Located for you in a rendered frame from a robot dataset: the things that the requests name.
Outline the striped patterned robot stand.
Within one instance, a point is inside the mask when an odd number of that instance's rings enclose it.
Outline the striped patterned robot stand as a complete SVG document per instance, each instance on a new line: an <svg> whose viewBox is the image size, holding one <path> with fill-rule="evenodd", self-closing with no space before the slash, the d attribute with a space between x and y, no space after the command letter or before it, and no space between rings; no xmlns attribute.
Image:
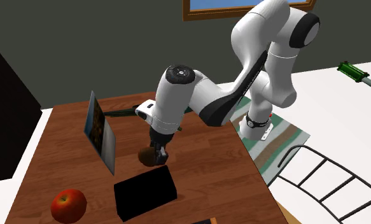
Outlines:
<svg viewBox="0 0 371 224"><path fill-rule="evenodd" d="M244 147L259 170L264 182L269 185L280 170L297 152L290 148L304 144L310 135L290 122L272 114L272 124L266 136L259 141L242 136L239 123L248 112L250 99L243 97L230 121L237 131Z"/></svg>

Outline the upright picture panel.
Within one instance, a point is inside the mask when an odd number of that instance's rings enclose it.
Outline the upright picture panel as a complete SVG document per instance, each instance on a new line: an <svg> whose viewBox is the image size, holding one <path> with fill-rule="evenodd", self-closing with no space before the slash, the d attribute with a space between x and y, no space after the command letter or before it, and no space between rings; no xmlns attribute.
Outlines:
<svg viewBox="0 0 371 224"><path fill-rule="evenodd" d="M115 175L116 137L91 91L84 133L110 173Z"/></svg>

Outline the brown round fruit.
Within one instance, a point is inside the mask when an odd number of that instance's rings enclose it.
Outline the brown round fruit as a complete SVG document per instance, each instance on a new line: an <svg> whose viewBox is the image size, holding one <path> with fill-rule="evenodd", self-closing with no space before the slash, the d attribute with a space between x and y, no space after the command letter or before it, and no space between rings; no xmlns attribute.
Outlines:
<svg viewBox="0 0 371 224"><path fill-rule="evenodd" d="M147 167L153 167L157 164L154 147L145 147L139 150L138 159L140 163Z"/></svg>

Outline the red apple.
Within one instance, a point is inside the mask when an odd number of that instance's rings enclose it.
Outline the red apple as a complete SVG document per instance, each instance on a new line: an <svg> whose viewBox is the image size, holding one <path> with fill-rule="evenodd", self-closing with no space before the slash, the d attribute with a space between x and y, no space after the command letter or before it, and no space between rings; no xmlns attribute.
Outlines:
<svg viewBox="0 0 371 224"><path fill-rule="evenodd" d="M61 224L73 224L85 214L87 199L76 189L60 192L52 201L50 211L54 220Z"/></svg>

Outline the black box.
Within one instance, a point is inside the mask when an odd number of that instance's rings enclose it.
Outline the black box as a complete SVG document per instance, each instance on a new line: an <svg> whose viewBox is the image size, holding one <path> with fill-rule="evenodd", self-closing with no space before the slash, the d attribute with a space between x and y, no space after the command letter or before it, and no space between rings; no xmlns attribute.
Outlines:
<svg viewBox="0 0 371 224"><path fill-rule="evenodd" d="M168 166L114 184L116 211L125 222L178 198Z"/></svg>

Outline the brown wooden table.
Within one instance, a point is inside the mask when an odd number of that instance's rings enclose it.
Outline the brown wooden table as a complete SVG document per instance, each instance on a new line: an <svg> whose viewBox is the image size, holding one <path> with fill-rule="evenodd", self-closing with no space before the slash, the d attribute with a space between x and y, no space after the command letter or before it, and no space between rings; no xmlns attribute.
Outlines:
<svg viewBox="0 0 371 224"><path fill-rule="evenodd" d="M87 198L78 224L287 224L233 126L208 127L195 113L167 146L167 165L178 198L129 221L116 212L114 185L147 171L138 160L149 145L149 126L137 116L108 118L116 137L110 172L84 134L88 102L57 105L13 202L5 224L58 224L50 206L63 190Z"/></svg>

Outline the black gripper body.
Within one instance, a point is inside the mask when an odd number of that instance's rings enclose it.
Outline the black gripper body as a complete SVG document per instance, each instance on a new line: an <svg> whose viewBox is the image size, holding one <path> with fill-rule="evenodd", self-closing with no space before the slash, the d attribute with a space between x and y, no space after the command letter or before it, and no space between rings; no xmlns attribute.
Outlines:
<svg viewBox="0 0 371 224"><path fill-rule="evenodd" d="M172 140L174 136L174 134L161 134L152 127L150 127L149 135L151 139L150 146L155 146L156 144L159 144L160 146L165 146Z"/></svg>

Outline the dark cabinet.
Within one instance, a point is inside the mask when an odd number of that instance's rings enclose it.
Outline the dark cabinet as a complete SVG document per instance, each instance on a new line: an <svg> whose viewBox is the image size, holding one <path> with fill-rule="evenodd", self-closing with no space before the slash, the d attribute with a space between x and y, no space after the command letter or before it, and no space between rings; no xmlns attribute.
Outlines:
<svg viewBox="0 0 371 224"><path fill-rule="evenodd" d="M0 53L0 181L13 177L41 115L41 105Z"/></svg>

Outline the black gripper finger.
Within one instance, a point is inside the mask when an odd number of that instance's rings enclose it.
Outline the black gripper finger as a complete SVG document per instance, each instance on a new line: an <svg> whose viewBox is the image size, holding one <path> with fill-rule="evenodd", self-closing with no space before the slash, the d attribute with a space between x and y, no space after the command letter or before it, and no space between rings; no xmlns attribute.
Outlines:
<svg viewBox="0 0 371 224"><path fill-rule="evenodd" d="M157 165L165 165L169 155L165 150L165 146L159 143L155 144L155 163Z"/></svg>

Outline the green cylinder tool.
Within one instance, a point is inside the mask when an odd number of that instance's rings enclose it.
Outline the green cylinder tool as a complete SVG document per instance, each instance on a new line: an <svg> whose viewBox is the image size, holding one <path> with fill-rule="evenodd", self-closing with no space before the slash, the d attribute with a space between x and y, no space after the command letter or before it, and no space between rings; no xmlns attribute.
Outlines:
<svg viewBox="0 0 371 224"><path fill-rule="evenodd" d="M337 67L337 70L354 80L356 83L364 83L371 87L370 75L350 64L348 61L341 62Z"/></svg>

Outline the dark book with orange edge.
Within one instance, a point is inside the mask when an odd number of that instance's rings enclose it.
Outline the dark book with orange edge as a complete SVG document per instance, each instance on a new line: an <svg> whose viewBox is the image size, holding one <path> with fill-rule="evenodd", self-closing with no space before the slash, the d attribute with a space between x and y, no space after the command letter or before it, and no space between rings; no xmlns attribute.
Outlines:
<svg viewBox="0 0 371 224"><path fill-rule="evenodd" d="M217 223L216 218L212 217L212 218L209 218L209 219L197 221L197 222L192 223L192 224L218 224L218 223Z"/></svg>

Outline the wooden framed window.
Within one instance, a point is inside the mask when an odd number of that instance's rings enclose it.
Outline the wooden framed window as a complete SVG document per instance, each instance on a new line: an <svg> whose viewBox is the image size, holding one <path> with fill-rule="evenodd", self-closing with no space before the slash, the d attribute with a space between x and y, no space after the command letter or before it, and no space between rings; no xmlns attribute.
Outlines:
<svg viewBox="0 0 371 224"><path fill-rule="evenodd" d="M289 6L302 11L311 11L317 0L290 3ZM182 21L210 20L242 17L255 6L233 6L226 8L191 9L191 0L182 0Z"/></svg>

